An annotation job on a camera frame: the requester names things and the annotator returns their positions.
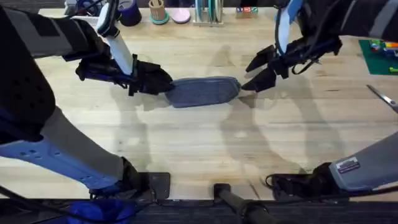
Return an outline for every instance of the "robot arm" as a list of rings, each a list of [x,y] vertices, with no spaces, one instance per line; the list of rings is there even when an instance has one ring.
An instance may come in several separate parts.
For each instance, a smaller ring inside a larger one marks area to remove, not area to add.
[[[257,53],[247,71],[267,63],[245,90],[262,91],[275,86],[276,76],[289,77],[289,67],[319,60],[324,54],[338,54],[342,43],[341,35],[372,37],[398,41],[395,24],[398,22],[398,1],[392,0],[291,0],[281,4],[277,31],[283,30],[281,14],[288,13],[297,18],[303,37],[288,44],[284,50],[281,35],[276,32],[276,47]],[[352,156],[328,162],[317,167],[312,174],[272,174],[276,200],[291,200],[295,197],[314,198],[319,196],[367,193],[373,189],[398,181],[395,159],[398,133],[393,134]]]
[[[114,22],[114,16],[106,13],[104,18]],[[129,85],[130,95],[170,89],[171,77],[159,65],[140,62],[136,55],[130,55],[132,72],[124,73],[119,61],[111,58],[112,49],[85,21],[52,19],[2,6],[0,21],[6,30],[0,35],[0,156],[72,178],[95,195],[147,190],[148,185],[125,158],[104,150],[66,119],[34,58],[59,55],[66,61],[81,59],[76,72],[82,80]],[[146,77],[153,74],[155,78]]]
[[[341,35],[398,41],[395,34],[397,1],[281,0],[278,3],[276,45],[258,52],[246,71],[265,64],[267,68],[243,85],[243,90],[259,92],[272,88],[277,75],[283,79],[289,77],[289,68],[293,74],[301,74],[323,55],[337,55],[343,45],[339,39]],[[283,32],[288,32],[288,26],[295,18],[303,37],[284,46],[287,36]],[[305,63],[307,65],[301,71],[295,70],[296,65]]]

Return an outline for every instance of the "pen holder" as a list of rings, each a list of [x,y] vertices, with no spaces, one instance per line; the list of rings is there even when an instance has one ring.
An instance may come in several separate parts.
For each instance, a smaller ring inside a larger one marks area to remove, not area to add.
[[[223,22],[224,0],[196,0],[193,25],[221,27]]]
[[[164,8],[163,0],[150,0],[150,19],[154,24],[165,24],[169,20],[169,14]]]

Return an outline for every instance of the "small box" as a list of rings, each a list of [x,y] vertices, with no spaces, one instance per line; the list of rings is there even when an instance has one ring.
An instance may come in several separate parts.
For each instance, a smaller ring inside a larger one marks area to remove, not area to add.
[[[237,7],[236,8],[236,18],[241,19],[243,16],[243,8],[242,7]]]
[[[257,15],[259,14],[259,8],[257,7],[252,7],[251,8],[251,17],[252,18],[257,18]]]
[[[259,9],[257,7],[237,7],[236,18],[237,19],[256,18],[258,12]]]

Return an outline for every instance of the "wooden table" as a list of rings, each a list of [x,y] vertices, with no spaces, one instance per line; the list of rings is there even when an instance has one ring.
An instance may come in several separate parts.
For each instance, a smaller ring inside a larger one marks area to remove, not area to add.
[[[63,9],[45,9],[59,16]],[[244,69],[256,52],[274,43],[273,9],[257,19],[196,27],[169,21],[120,27],[132,53],[159,63],[174,79],[232,76],[246,83]],[[293,26],[291,39],[300,37]],[[227,182],[244,198],[271,200],[261,178],[272,173],[311,172],[322,162],[349,156],[394,133],[397,115],[365,84],[398,99],[398,78],[370,75],[358,41],[343,37],[339,56],[326,55],[303,75],[278,79],[259,94],[242,91],[222,105],[176,109],[165,97],[128,97],[117,85],[75,75],[78,62],[37,60],[67,118],[105,149],[140,171],[170,172],[170,198],[211,198],[214,183]],[[84,185],[26,162],[0,158],[0,183],[30,198],[88,198]],[[362,200],[398,200],[398,194]]]

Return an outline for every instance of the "green cutting mat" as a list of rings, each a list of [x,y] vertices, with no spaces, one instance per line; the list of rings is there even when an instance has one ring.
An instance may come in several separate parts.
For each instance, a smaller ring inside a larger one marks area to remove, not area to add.
[[[359,44],[370,74],[398,75],[389,71],[389,67],[398,68],[398,58],[388,58],[380,52],[373,52],[368,40],[359,40]]]

